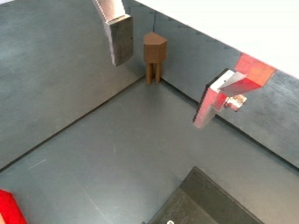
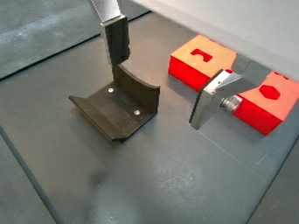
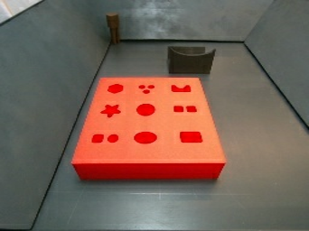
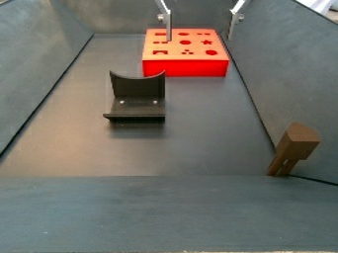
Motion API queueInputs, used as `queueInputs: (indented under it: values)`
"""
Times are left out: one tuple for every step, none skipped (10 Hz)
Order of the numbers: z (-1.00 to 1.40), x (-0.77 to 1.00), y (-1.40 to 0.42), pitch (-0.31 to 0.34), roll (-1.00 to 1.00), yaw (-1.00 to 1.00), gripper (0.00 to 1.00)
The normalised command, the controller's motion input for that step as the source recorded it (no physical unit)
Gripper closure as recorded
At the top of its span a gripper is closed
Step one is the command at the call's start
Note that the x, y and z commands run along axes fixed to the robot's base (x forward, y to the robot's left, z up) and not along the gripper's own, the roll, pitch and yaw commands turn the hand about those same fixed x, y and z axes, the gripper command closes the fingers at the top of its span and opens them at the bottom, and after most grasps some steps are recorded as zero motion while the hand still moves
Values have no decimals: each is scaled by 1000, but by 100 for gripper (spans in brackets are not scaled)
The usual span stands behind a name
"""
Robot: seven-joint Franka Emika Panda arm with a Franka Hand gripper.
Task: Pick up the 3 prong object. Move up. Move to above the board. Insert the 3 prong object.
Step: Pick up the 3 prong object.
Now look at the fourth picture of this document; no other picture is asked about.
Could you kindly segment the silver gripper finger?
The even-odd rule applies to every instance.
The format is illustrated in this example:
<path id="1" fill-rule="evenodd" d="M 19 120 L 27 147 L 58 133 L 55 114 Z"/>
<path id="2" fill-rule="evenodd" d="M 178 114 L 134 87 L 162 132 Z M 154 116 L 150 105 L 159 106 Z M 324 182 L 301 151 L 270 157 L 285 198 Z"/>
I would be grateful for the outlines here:
<path id="1" fill-rule="evenodd" d="M 230 21 L 227 40 L 233 39 L 235 26 L 245 19 L 243 10 L 245 10 L 246 6 L 249 5 L 249 3 L 250 3 L 250 0 L 238 0 L 235 6 L 230 9 L 231 21 Z"/>
<path id="2" fill-rule="evenodd" d="M 167 28 L 167 41 L 171 41 L 171 10 L 165 0 L 155 0 L 161 12 L 158 13 L 158 19 L 166 24 Z"/>

